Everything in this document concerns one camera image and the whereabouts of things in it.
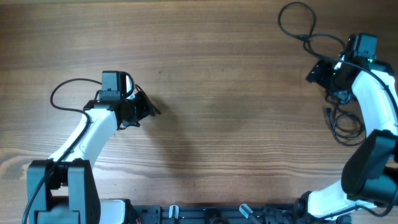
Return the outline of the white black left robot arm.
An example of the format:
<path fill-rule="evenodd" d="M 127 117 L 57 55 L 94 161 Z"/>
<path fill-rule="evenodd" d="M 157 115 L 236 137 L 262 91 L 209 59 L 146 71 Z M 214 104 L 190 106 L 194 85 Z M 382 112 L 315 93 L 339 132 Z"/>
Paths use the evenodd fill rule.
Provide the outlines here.
<path fill-rule="evenodd" d="M 99 84 L 62 147 L 28 166 L 23 223 L 141 223 L 130 200 L 99 198 L 92 169 L 116 131 L 160 111 L 127 72 L 103 71 Z"/>

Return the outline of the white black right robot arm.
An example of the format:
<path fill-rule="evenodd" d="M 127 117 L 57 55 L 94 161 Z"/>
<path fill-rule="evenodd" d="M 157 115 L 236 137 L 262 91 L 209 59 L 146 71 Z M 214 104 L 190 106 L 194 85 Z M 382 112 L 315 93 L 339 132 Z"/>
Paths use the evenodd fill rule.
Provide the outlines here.
<path fill-rule="evenodd" d="M 309 192 L 295 204 L 295 217 L 326 223 L 353 211 L 384 217 L 397 205 L 397 94 L 389 63 L 376 58 L 377 37 L 349 37 L 338 57 L 321 56 L 306 79 L 323 87 L 334 103 L 358 101 L 366 138 L 343 168 L 341 179 Z"/>

